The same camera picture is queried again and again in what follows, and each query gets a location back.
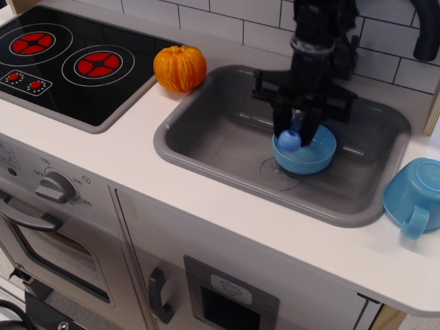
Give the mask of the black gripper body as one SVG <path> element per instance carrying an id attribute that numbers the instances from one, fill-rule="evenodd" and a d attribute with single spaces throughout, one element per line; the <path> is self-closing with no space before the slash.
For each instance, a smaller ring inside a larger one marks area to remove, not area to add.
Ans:
<path id="1" fill-rule="evenodd" d="M 286 71 L 257 69 L 252 97 L 274 108 L 277 100 L 299 110 L 304 118 L 312 109 L 322 109 L 323 119 L 348 122 L 355 94 L 335 84 L 329 73 L 332 52 L 294 51 L 291 67 Z"/>

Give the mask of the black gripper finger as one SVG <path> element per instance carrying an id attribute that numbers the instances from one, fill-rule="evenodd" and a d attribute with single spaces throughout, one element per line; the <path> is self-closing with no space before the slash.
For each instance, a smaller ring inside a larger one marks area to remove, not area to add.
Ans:
<path id="1" fill-rule="evenodd" d="M 301 146 L 309 146 L 320 126 L 320 122 L 323 119 L 322 109 L 312 109 L 306 112 L 306 115 L 302 121 L 300 130 Z"/>
<path id="2" fill-rule="evenodd" d="M 288 130 L 292 121 L 292 106 L 286 102 L 277 100 L 273 110 L 274 135 L 279 136 L 283 131 Z"/>

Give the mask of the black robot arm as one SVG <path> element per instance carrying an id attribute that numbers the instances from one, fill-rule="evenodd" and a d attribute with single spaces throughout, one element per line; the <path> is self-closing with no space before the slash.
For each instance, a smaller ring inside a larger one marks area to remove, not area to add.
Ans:
<path id="1" fill-rule="evenodd" d="M 353 71 L 357 47 L 347 32 L 357 14 L 354 1 L 294 2 L 291 67 L 254 71 L 252 96 L 271 104 L 276 137 L 294 132 L 307 146 L 323 120 L 349 121 L 357 96 L 333 79 L 348 78 Z"/>

